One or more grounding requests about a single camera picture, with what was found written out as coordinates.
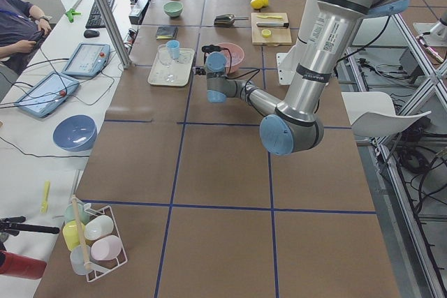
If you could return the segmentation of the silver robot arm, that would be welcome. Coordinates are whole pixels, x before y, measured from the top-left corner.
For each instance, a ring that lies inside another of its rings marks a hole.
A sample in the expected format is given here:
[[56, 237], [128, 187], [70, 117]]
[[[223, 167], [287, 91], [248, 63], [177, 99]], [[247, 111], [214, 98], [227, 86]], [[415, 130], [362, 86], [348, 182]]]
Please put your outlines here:
[[323, 139], [324, 127], [315, 109], [325, 85], [351, 39], [366, 17], [400, 13], [410, 0], [307, 0], [318, 8], [312, 19], [302, 23], [311, 28], [295, 74], [283, 100], [261, 90], [250, 81], [229, 79], [226, 58], [209, 53], [204, 71], [207, 99], [223, 103], [240, 98], [263, 115], [259, 133], [263, 146], [278, 156], [314, 148]]

